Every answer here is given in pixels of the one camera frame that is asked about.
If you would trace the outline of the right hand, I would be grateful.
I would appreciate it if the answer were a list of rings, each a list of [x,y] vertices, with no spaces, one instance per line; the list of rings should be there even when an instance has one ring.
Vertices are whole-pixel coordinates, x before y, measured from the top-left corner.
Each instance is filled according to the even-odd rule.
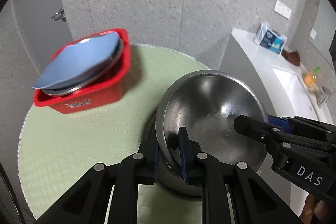
[[[329,206],[324,201],[315,198],[312,194],[308,194],[299,218],[306,224],[311,223],[313,216],[322,221],[327,215],[328,210]]]

